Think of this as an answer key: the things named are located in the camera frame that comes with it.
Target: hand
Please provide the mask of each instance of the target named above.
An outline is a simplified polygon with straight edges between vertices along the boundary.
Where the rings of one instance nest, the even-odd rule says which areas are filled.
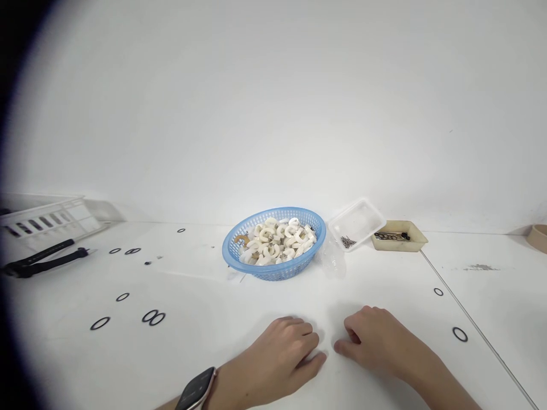
[[[245,410],[296,392],[313,379],[326,355],[306,357],[319,336],[302,319],[275,319],[243,353],[218,369],[204,410]]]
[[[370,370],[383,370],[406,382],[420,377],[440,359],[385,309],[365,306],[344,320],[351,341],[334,350]]]

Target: white storage crate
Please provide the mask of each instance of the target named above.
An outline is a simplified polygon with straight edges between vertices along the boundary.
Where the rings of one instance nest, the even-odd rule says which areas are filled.
[[[2,194],[0,216],[4,262],[34,255],[67,239],[77,241],[104,229],[85,206],[83,196]]]

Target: black rubber o-ring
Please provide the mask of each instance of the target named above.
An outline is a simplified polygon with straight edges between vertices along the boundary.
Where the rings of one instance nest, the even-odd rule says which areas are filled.
[[[155,320],[155,318],[157,318],[157,317],[160,316],[160,315],[161,315],[161,319],[160,319],[158,322],[156,322],[156,323],[152,323],[152,322]],[[161,323],[161,321],[165,318],[165,313],[162,312],[162,313],[156,315],[155,318],[152,319],[150,322],[148,322],[148,325],[149,325],[149,326],[155,326],[155,325],[157,325],[158,323]]]
[[[102,325],[98,326],[98,327],[95,327],[95,325],[97,323],[99,323],[100,321],[103,321],[103,320],[107,320],[106,322],[104,322]],[[103,327],[104,325],[106,325],[108,322],[110,322],[110,316],[105,316],[104,318],[102,319],[99,319],[98,321],[96,321],[93,325],[91,325],[91,327],[89,328],[89,330],[98,330],[100,329],[101,327]]]
[[[148,316],[150,313],[153,313],[154,316],[155,316],[155,315],[159,314],[160,311],[157,310],[157,309],[152,309],[150,312],[146,313],[146,314],[142,317],[142,322],[143,322],[143,323],[149,322],[149,321],[146,320],[146,316]]]
[[[141,248],[133,248],[133,249],[128,250],[125,254],[126,255],[131,255],[133,253],[137,253],[140,250],[141,250]]]
[[[464,335],[466,338],[465,338],[465,339],[461,339],[461,337],[458,336],[458,334],[456,333],[457,330],[459,330],[460,332],[462,332],[463,335]],[[460,329],[459,327],[453,327],[453,328],[452,328],[452,333],[454,333],[454,336],[456,336],[456,339],[458,339],[458,340],[461,341],[461,342],[466,343],[466,342],[469,340],[469,338],[467,337],[467,334],[466,334],[462,329]]]
[[[117,298],[116,298],[116,302],[121,302],[122,300],[126,300],[129,296],[129,293],[128,292],[125,292],[125,293],[122,293],[121,295],[119,295]]]

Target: white ring-shaped part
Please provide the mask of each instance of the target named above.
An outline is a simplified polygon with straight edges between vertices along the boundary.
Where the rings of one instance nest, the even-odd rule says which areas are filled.
[[[281,237],[285,236],[285,229],[287,229],[288,226],[289,225],[287,224],[279,225],[276,231],[277,236],[281,236]]]
[[[276,258],[279,256],[279,253],[281,252],[281,249],[279,249],[279,245],[275,244],[273,246],[273,255],[272,255],[272,258]]]
[[[267,248],[267,247],[269,247],[269,246],[270,246],[269,243],[262,243],[262,244],[260,244],[260,246],[258,247],[258,252],[259,252],[259,253],[262,253],[262,251],[264,250],[264,248]]]
[[[283,251],[283,253],[287,256],[290,256],[291,258],[294,257],[294,255],[296,254],[296,251],[292,248],[287,248]]]
[[[313,240],[312,239],[309,239],[308,241],[306,241],[306,243],[304,245],[302,245],[304,247],[304,253],[305,252],[308,252],[311,247],[313,246]]]
[[[298,231],[296,231],[296,233],[295,233],[295,239],[296,239],[296,241],[297,241],[298,243],[304,243],[304,242],[306,242],[306,239],[307,239],[307,238],[306,238],[306,239],[302,239],[302,238],[300,237],[300,234],[301,234],[303,231],[304,231],[304,228],[298,228]]]
[[[247,248],[258,248],[260,245],[262,245],[262,242],[260,240],[253,239],[252,241],[249,241],[247,243]]]
[[[265,265],[267,265],[268,263],[270,263],[271,260],[272,260],[272,258],[271,258],[271,256],[270,256],[270,254],[268,254],[268,256],[260,255],[260,256],[258,257],[258,261],[256,261],[256,264],[257,264],[258,266],[265,266]]]
[[[268,218],[268,219],[266,219],[264,224],[266,224],[266,226],[274,226],[274,225],[277,225],[278,222],[277,222],[277,219],[275,219],[275,218]]]
[[[272,252],[271,252],[271,253],[270,253],[270,247],[267,247],[267,248],[262,249],[262,254],[263,254],[264,256],[272,257],[272,255],[274,254],[274,250],[273,250],[273,248],[271,248],[271,249],[272,249]]]
[[[243,252],[243,253],[241,254],[241,256],[239,257],[239,261],[248,264],[248,263],[251,261],[251,258],[252,258],[252,254],[253,254],[253,253],[255,253],[255,250],[254,250],[254,249],[248,249],[248,250],[246,250],[246,251]]]
[[[286,237],[292,237],[296,233],[296,227],[294,225],[289,225],[287,228],[285,228],[285,236]]]
[[[274,231],[273,228],[268,228],[268,227],[266,227],[266,228],[262,229],[262,230],[260,231],[260,235],[259,235],[259,238],[260,238],[260,240],[261,240],[262,242],[269,242],[269,241],[270,241],[269,237],[264,237],[264,233],[266,233],[266,232],[269,232],[270,235],[275,234],[275,231]]]
[[[260,236],[260,231],[264,228],[264,225],[262,224],[258,224],[257,226],[255,226],[255,229],[253,230],[253,234],[255,235],[255,237],[259,237]]]

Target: white work surface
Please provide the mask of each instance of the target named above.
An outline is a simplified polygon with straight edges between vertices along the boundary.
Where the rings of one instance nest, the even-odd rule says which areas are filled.
[[[547,408],[547,255],[523,236],[426,233],[423,253],[538,408]]]
[[[346,255],[345,277],[329,278],[314,261],[295,278],[265,282],[228,269],[221,245],[229,229],[113,225],[78,244],[98,249],[85,259],[28,280],[4,279],[44,399],[55,409],[150,410],[244,350],[274,318],[293,314],[311,321],[329,358],[315,380],[268,408],[427,408],[405,384],[334,353],[343,319],[368,304],[389,309],[431,346],[484,410],[530,408],[420,253],[377,252],[366,243]],[[122,251],[110,255],[114,248]],[[154,327],[141,322],[152,309],[166,313]],[[90,331],[105,316],[111,320]],[[454,326],[467,343],[453,336]]]

